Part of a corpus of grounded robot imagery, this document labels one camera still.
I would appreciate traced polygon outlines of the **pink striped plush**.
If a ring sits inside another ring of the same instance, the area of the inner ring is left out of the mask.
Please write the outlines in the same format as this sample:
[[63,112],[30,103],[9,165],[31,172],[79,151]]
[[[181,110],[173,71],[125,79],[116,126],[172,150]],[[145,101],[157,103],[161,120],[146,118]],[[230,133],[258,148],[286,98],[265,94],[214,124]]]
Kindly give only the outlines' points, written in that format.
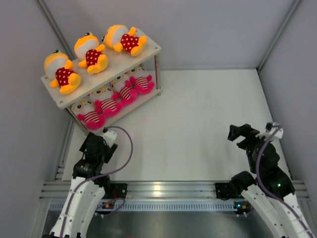
[[119,95],[110,87],[102,86],[89,94],[90,99],[96,105],[98,113],[106,117],[113,117],[124,107],[121,101],[117,101]]
[[112,90],[119,95],[125,106],[132,104],[138,98],[138,93],[132,87],[132,83],[129,79],[129,75],[124,73],[109,83]]
[[71,110],[88,130],[97,130],[106,122],[106,116],[97,112],[95,104],[90,99],[79,100],[71,106]]

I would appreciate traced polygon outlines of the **pink striped plush corner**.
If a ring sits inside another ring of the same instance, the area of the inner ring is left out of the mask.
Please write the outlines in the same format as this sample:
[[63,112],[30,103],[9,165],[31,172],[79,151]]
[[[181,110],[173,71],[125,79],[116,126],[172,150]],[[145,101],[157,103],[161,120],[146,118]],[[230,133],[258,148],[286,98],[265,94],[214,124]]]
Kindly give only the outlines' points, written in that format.
[[152,81],[152,75],[141,66],[132,68],[127,71],[126,74],[129,76],[129,81],[139,95],[149,94],[155,87],[155,83]]

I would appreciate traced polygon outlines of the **yellow plush red dotted shirt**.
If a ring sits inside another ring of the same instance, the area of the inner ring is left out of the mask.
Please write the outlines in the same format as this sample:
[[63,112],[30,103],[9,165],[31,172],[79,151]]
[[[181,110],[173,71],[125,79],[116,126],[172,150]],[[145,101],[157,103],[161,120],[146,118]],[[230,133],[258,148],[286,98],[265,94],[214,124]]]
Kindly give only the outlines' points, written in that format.
[[46,77],[51,81],[51,88],[59,88],[61,95],[74,92],[81,84],[81,76],[73,70],[74,64],[69,57],[55,50],[44,60]]

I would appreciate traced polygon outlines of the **yellow plush toy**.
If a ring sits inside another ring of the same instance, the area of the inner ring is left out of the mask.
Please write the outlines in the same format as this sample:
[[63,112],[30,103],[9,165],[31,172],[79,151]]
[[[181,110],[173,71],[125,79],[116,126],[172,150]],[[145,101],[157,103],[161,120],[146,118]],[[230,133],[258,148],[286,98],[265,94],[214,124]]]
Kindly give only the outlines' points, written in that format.
[[108,48],[120,53],[125,50],[131,56],[138,56],[147,44],[147,36],[137,36],[136,27],[116,24],[109,27],[102,38],[102,43]]
[[78,59],[78,66],[85,68],[88,74],[98,74],[108,65],[108,58],[104,54],[105,45],[100,44],[98,38],[91,32],[79,38],[74,45],[74,52]]

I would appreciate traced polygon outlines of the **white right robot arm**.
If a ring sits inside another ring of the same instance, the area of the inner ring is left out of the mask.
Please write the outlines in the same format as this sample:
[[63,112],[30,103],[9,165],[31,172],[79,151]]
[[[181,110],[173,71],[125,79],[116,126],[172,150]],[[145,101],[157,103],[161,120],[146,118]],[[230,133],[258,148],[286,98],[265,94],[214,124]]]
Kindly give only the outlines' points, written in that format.
[[273,142],[283,134],[283,127],[277,122],[268,122],[264,132],[249,124],[230,125],[227,139],[244,138],[237,146],[246,152],[250,167],[231,178],[230,189],[251,204],[275,238],[313,238],[294,185],[278,165],[280,156]]

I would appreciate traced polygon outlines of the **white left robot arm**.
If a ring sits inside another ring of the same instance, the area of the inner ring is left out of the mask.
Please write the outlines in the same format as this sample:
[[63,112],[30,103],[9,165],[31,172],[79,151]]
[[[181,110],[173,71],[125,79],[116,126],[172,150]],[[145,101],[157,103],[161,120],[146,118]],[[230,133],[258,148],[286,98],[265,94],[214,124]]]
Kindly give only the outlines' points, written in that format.
[[101,174],[117,149],[117,133],[107,130],[95,135],[90,132],[79,151],[82,158],[74,165],[67,199],[62,211],[44,238],[85,238],[98,203],[112,192],[109,176]]

